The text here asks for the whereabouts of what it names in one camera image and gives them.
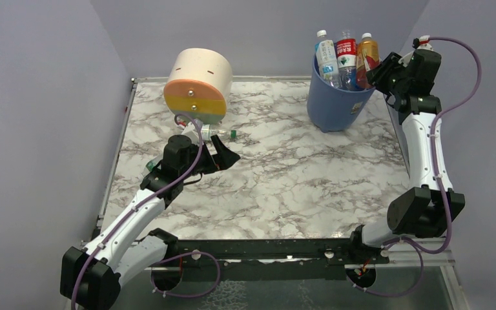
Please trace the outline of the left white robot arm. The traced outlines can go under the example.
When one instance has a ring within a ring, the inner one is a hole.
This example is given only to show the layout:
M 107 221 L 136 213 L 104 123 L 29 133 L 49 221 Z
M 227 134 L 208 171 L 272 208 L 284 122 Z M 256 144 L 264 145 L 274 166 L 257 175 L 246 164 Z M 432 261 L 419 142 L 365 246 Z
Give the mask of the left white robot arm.
M 146 267 L 169 262 L 181 267 L 184 255 L 174 235 L 155 229 L 140 242 L 135 240 L 182 192 L 186 178 L 224 171 L 240 160 L 218 136 L 212 136 L 211 142 L 216 154 L 202 139 L 170 137 L 161 160 L 143 178 L 123 212 L 92 241 L 66 251 L 60 293 L 70 299 L 72 309 L 110 309 L 121 288 Z

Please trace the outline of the red label clear bottle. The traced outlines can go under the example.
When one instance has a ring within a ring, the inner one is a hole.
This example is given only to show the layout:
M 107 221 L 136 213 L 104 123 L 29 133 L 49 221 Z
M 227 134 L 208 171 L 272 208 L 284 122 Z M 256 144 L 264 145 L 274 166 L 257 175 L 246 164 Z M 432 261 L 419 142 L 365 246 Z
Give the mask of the red label clear bottle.
M 335 43 L 340 88 L 344 90 L 358 90 L 356 83 L 356 45 L 356 39 L 349 29 L 344 29 Z

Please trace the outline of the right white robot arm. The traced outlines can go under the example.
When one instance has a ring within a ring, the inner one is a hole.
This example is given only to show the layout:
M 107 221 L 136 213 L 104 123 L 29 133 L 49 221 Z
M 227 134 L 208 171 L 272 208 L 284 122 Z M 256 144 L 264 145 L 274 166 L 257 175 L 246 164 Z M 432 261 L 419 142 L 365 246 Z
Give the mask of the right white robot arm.
M 407 145 L 410 188 L 389 204 L 384 219 L 352 232 L 352 251 L 377 251 L 414 238 L 444 236 L 437 249 L 413 242 L 422 252 L 438 254 L 451 241 L 451 225 L 466 200 L 450 182 L 440 140 L 441 102 L 430 93 L 440 64 L 439 53 L 417 49 L 405 56 L 392 52 L 367 72 L 368 82 L 398 114 Z

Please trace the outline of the red yellow label juice bottle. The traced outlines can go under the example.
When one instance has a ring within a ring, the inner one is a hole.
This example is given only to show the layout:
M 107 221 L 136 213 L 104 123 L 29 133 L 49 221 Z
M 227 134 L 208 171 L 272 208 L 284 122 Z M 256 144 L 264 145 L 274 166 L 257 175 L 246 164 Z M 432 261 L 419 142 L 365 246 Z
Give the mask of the red yellow label juice bottle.
M 356 85 L 358 88 L 369 89 L 372 86 L 369 84 L 366 74 L 380 64 L 378 43 L 373 39 L 371 33 L 362 34 L 356 52 Z

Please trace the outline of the white blue label tea bottle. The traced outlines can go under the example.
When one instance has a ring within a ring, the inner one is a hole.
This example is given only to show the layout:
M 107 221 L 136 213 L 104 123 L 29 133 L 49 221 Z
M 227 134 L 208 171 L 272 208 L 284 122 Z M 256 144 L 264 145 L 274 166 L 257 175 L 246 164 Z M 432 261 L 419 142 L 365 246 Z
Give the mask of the white blue label tea bottle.
M 315 45 L 315 56 L 320 77 L 330 86 L 340 88 L 340 74 L 335 54 L 335 44 L 329 39 L 326 30 L 316 33 L 318 43 Z

